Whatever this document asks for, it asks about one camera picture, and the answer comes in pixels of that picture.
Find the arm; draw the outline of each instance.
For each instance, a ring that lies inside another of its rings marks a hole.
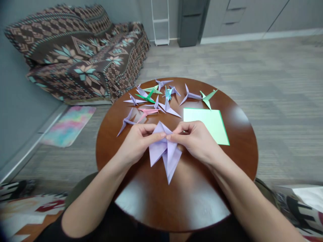
[[[155,124],[135,124],[115,156],[66,209],[61,224],[50,225],[37,241],[70,241],[71,238],[82,240],[94,231],[101,223],[129,168],[142,157],[150,144],[166,136],[165,133],[151,134],[155,127]]]
[[[173,132],[167,139],[184,145],[210,169],[238,221],[255,241],[304,241],[295,227],[222,151],[202,122],[181,122]]]

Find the origami crane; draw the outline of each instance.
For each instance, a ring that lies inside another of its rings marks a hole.
[[[158,85],[156,85],[154,87],[146,88],[146,89],[143,89],[143,90],[144,91],[147,91],[147,92],[154,91],[154,93],[162,94],[162,92],[158,91]]]
[[[141,118],[138,120],[137,123],[139,123],[144,117],[146,117],[147,115],[153,114],[153,113],[157,113],[159,111],[159,109],[138,109],[140,111],[143,112]]]
[[[186,87],[187,95],[184,97],[184,99],[183,99],[183,101],[181,102],[180,106],[183,104],[183,102],[185,102],[185,101],[186,101],[186,99],[187,99],[188,97],[190,97],[190,98],[194,98],[194,99],[202,99],[202,97],[201,97],[200,95],[196,95],[196,94],[190,93],[186,84],[185,84],[185,87]]]
[[[164,95],[164,96],[166,96],[166,98],[168,100],[171,100],[172,99],[172,96],[171,95],[174,94],[174,93],[176,93],[177,95],[181,96],[174,86],[169,85],[169,88],[170,89],[167,89],[166,94]]]
[[[151,91],[148,95],[147,93],[145,93],[147,96],[142,96],[142,95],[139,95],[139,94],[136,94],[138,97],[141,97],[142,99],[148,101],[148,102],[151,102],[151,103],[155,103],[155,101],[151,98],[151,95],[153,94],[154,91]]]
[[[146,101],[135,99],[131,94],[129,95],[130,95],[130,100],[126,100],[124,102],[133,103],[134,105],[138,105],[138,103],[146,103]]]
[[[156,80],[156,82],[158,83],[158,91],[160,91],[161,90],[161,88],[165,85],[165,84],[167,84],[167,83],[169,83],[169,82],[172,82],[173,80],[171,80],[171,81],[157,81],[157,79],[155,79]]]
[[[170,114],[173,114],[175,116],[178,116],[181,118],[181,116],[176,113],[170,106],[169,106],[169,101],[167,100],[167,98],[165,98],[165,108],[164,110],[167,112],[167,113],[170,113]]]
[[[209,107],[209,109],[211,109],[211,105],[210,105],[210,98],[213,97],[213,95],[218,91],[217,90],[213,90],[213,92],[211,92],[209,95],[205,96],[204,93],[202,91],[201,94],[202,94],[202,100],[203,102],[205,102],[205,104]]]
[[[141,89],[140,88],[140,85],[139,86],[136,86],[137,87],[137,92],[141,95],[141,96],[143,96],[143,97],[147,97],[148,96],[148,94],[143,90],[143,89]]]
[[[130,110],[130,113],[128,114],[128,116],[122,120],[122,127],[121,127],[117,137],[119,136],[119,134],[121,134],[121,132],[123,131],[123,129],[125,128],[127,123],[128,124],[135,124],[135,122],[129,121],[131,114],[132,114],[132,110],[133,110],[133,108]]]
[[[159,121],[153,133],[160,132],[165,132],[167,135],[173,133],[169,130],[169,128]],[[152,143],[149,146],[150,166],[152,167],[160,159],[160,157],[163,157],[168,185],[171,183],[181,155],[182,152],[177,148],[177,143],[172,143],[166,138]]]
[[[148,105],[144,105],[144,106],[154,107],[154,109],[158,109],[158,110],[161,110],[162,112],[165,112],[163,110],[163,109],[165,109],[165,105],[164,104],[160,104],[158,102],[158,98],[159,98],[159,96],[157,96],[155,104],[148,104]]]

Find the cushion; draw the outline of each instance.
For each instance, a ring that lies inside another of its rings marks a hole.
[[[89,29],[99,39],[107,38],[107,35],[111,35],[114,24],[110,21],[107,12],[101,5],[94,4],[85,6],[85,8],[75,7],[74,11],[88,24]]]
[[[65,4],[9,25],[5,35],[25,58],[39,64],[87,61],[98,49],[88,25]]]

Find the origami paper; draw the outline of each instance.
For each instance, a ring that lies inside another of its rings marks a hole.
[[[210,105],[210,98],[213,97],[213,95],[218,91],[217,90],[213,90],[213,92],[211,92],[209,95],[205,96],[204,93],[202,91],[201,94],[202,94],[202,100],[203,102],[205,102],[205,104],[209,107],[209,109],[212,109],[211,108],[211,105]]]
[[[141,118],[138,120],[137,123],[139,123],[144,117],[146,117],[147,115],[153,114],[153,113],[157,113],[159,111],[159,109],[138,109],[140,111],[143,112]]]
[[[138,103],[146,103],[147,102],[144,100],[135,99],[131,94],[129,94],[129,95],[130,95],[130,100],[126,100],[124,102],[133,103],[134,105],[138,105]]]
[[[173,80],[171,80],[171,81],[157,81],[157,79],[155,79],[156,80],[156,82],[158,83],[158,91],[160,91],[161,90],[161,88],[165,85],[165,84],[167,84],[167,83],[169,83],[169,82],[172,82]]]
[[[154,93],[163,94],[162,92],[158,91],[158,85],[156,85],[154,87],[146,88],[146,89],[143,89],[143,90],[147,91],[147,92],[151,92],[153,90]]]
[[[135,124],[135,122],[129,121],[131,114],[132,114],[132,110],[133,110],[133,108],[130,110],[128,116],[122,120],[122,127],[121,127],[117,137],[119,136],[119,134],[121,134],[121,132],[123,131],[123,129],[125,128],[127,123],[128,124]]]
[[[230,145],[220,110],[183,109],[184,122],[202,121],[219,145]]]
[[[174,94],[174,93],[176,93],[179,96],[181,96],[174,86],[169,85],[169,88],[170,89],[167,89],[167,91],[166,91],[166,93],[165,93],[165,95],[163,97],[166,96],[166,98],[168,100],[171,100],[172,99],[172,96],[171,95]]]
[[[185,87],[186,87],[186,92],[187,92],[187,94],[186,94],[186,96],[184,97],[183,101],[181,102],[180,106],[183,104],[183,102],[185,102],[185,101],[186,101],[186,99],[187,99],[188,97],[190,97],[190,98],[194,98],[194,99],[202,99],[202,97],[201,97],[200,95],[196,95],[196,94],[190,93],[186,84],[185,84]]]
[[[181,118],[181,116],[176,113],[170,106],[169,106],[169,101],[167,100],[167,98],[165,98],[165,108],[164,110],[167,112],[167,113],[170,113],[170,114],[173,114],[175,116],[178,116]]]
[[[151,102],[151,103],[155,103],[155,101],[151,98],[151,95],[153,94],[154,91],[151,91],[147,96],[142,96],[142,95],[139,95],[139,94],[136,94],[138,97],[141,97],[142,99],[148,101],[148,102]]]
[[[148,96],[148,94],[143,90],[143,89],[141,89],[140,88],[140,85],[139,86],[136,86],[137,87],[137,92],[139,93],[139,95],[141,95],[141,96],[143,96],[143,97],[147,97]]]
[[[153,133],[160,132],[165,132],[167,135],[173,133],[159,121]],[[163,157],[168,185],[171,183],[181,155],[182,152],[177,148],[177,143],[172,143],[166,138],[149,146],[150,166],[152,167],[160,157]]]
[[[157,96],[155,104],[148,104],[148,105],[144,105],[144,106],[154,107],[155,109],[159,109],[159,110],[161,110],[161,111],[165,112],[165,111],[163,110],[163,109],[165,109],[165,105],[164,105],[164,104],[160,104],[160,103],[158,102],[158,98],[159,98],[159,96]]]

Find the white shelf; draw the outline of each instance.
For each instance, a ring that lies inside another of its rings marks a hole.
[[[168,22],[168,19],[167,18],[164,18],[164,19],[154,19],[153,22],[154,23],[164,23],[164,22]]]
[[[155,45],[169,45],[169,39],[155,40]]]
[[[154,19],[154,10],[151,0],[151,17],[154,29],[155,45],[169,45],[169,4],[167,0],[167,18]]]

